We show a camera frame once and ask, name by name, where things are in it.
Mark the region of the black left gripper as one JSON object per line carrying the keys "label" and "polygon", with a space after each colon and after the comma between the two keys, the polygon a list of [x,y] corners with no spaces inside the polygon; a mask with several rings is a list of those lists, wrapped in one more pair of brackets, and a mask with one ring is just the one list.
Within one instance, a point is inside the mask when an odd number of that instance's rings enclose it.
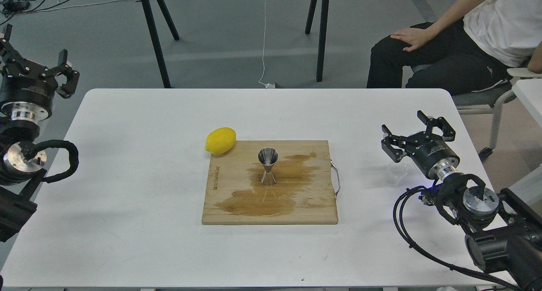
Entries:
{"label": "black left gripper", "polygon": [[[14,109],[21,106],[33,110],[38,120],[48,119],[52,115],[55,92],[68,99],[76,92],[80,73],[68,63],[68,50],[59,53],[58,65],[36,72],[36,63],[21,56],[10,44],[12,25],[7,24],[0,38],[0,55],[4,67],[0,92],[1,113],[10,116]],[[59,85],[56,77],[63,75],[66,82]]]}

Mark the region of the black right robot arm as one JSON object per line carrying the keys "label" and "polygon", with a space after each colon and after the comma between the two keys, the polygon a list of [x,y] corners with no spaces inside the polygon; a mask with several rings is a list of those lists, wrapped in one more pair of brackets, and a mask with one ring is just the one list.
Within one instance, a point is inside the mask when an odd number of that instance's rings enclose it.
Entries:
{"label": "black right robot arm", "polygon": [[[476,175],[457,170],[459,157],[447,145],[455,130],[443,117],[418,111],[426,130],[410,136],[393,135],[387,126],[382,149],[395,163],[410,157],[431,187],[408,188],[393,207],[395,228],[409,247],[452,271],[515,291],[540,291],[542,281],[541,217],[510,189],[495,193]],[[406,202],[416,193],[443,218],[465,232],[466,247],[478,271],[444,262],[422,249],[403,220]]]}

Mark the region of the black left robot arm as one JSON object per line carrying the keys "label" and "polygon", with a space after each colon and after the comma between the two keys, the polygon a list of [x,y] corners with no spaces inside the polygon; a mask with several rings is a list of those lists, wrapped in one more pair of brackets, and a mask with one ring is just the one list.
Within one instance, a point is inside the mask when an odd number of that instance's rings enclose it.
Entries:
{"label": "black left robot arm", "polygon": [[[48,140],[35,144],[39,122],[52,115],[54,94],[68,99],[76,92],[79,72],[67,61],[67,50],[59,54],[53,68],[21,56],[10,44],[12,25],[1,34],[0,93],[0,240],[8,241],[19,233],[37,210],[31,201],[37,187],[73,175],[79,166],[79,151],[65,140]],[[69,154],[69,168],[47,176],[46,149],[64,149]]]}

